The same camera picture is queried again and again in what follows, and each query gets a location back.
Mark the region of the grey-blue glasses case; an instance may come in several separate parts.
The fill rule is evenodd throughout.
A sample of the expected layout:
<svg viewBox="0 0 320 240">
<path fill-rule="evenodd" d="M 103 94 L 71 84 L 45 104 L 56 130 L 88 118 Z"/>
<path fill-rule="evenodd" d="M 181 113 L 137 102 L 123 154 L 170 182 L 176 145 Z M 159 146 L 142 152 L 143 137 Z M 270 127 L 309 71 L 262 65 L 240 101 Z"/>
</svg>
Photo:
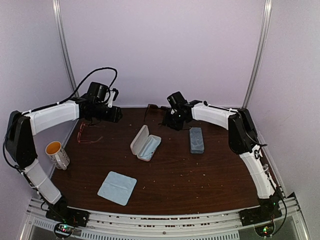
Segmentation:
<svg viewBox="0 0 320 240">
<path fill-rule="evenodd" d="M 203 154 L 205 151 L 204 138 L 200 127 L 189 129 L 189 145 L 191 154 Z"/>
</svg>

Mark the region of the red framed eyeglasses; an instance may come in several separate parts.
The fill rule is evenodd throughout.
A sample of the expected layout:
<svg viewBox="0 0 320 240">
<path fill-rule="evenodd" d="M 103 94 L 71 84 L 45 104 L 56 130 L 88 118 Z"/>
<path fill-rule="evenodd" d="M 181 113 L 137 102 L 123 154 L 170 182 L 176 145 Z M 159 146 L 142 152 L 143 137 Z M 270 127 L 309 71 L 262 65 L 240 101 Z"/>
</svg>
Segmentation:
<svg viewBox="0 0 320 240">
<path fill-rule="evenodd" d="M 94 144 L 101 141 L 104 137 L 100 133 L 101 127 L 82 122 L 77 133 L 78 144 Z"/>
</svg>

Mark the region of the pink glasses case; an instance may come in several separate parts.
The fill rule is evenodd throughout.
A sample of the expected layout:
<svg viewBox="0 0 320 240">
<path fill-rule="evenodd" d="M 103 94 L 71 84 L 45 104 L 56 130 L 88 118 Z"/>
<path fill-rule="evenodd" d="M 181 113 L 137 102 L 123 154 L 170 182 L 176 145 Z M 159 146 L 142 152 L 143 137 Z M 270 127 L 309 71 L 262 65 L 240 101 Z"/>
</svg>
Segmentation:
<svg viewBox="0 0 320 240">
<path fill-rule="evenodd" d="M 149 162 L 162 142 L 160 136 L 150 134 L 148 126 L 141 127 L 130 144 L 131 152 L 139 160 Z"/>
</svg>

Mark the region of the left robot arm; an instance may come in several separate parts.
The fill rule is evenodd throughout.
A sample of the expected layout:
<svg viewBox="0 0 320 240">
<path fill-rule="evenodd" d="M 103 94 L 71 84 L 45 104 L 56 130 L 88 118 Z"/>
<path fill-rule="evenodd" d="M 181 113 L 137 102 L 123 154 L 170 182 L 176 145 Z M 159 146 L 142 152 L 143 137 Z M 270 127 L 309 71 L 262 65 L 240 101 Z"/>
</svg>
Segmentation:
<svg viewBox="0 0 320 240">
<path fill-rule="evenodd" d="M 16 110 L 10 114 L 3 147 L 14 160 L 14 168 L 44 198 L 53 215 L 61 222 L 69 221 L 72 211 L 66 198 L 41 167 L 34 136 L 49 128 L 78 119 L 117 123 L 122 118 L 121 108 L 113 105 L 118 94 L 116 88 L 110 89 L 102 83 L 91 82 L 87 92 L 81 97 L 70 96 L 60 102 L 26 112 Z"/>
</svg>

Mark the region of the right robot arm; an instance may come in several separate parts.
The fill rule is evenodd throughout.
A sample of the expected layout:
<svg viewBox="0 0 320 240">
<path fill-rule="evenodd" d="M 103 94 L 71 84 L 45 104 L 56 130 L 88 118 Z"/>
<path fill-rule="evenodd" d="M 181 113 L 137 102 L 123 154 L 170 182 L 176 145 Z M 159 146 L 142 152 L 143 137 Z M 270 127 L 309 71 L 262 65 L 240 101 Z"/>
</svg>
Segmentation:
<svg viewBox="0 0 320 240">
<path fill-rule="evenodd" d="M 207 101 L 187 101 L 179 91 L 168 96 L 167 100 L 170 108 L 164 115 L 164 126 L 179 131 L 184 124 L 196 120 L 228 131 L 229 148 L 242 159 L 257 190 L 260 206 L 256 210 L 256 216 L 261 221 L 268 220 L 278 210 L 280 196 L 268 164 L 261 162 L 264 144 L 258 140 L 249 110 L 213 106 Z"/>
</svg>

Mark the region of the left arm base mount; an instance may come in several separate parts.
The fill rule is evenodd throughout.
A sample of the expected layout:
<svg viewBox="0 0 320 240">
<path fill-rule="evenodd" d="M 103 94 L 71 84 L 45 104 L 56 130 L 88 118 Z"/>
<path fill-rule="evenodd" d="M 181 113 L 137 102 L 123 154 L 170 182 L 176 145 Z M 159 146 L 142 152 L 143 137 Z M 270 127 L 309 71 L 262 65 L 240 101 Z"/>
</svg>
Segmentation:
<svg viewBox="0 0 320 240">
<path fill-rule="evenodd" d="M 66 239 L 74 233 L 76 228 L 87 226 L 89 215 L 88 211 L 70 209 L 66 216 L 49 210 L 45 217 L 57 222 L 53 227 L 53 233 L 60 239 Z"/>
</svg>

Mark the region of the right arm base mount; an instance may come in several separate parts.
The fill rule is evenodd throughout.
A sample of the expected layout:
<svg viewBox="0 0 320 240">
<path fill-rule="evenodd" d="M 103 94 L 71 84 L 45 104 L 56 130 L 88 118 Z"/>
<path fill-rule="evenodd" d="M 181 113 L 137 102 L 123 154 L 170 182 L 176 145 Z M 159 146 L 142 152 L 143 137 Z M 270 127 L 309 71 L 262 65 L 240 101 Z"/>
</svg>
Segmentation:
<svg viewBox="0 0 320 240">
<path fill-rule="evenodd" d="M 276 209 L 273 213 L 262 213 L 261 207 L 247 208 L 239 212 L 243 227 L 254 226 L 255 233 L 262 238 L 269 238 L 276 232 L 275 219 L 282 216 L 282 211 Z"/>
</svg>

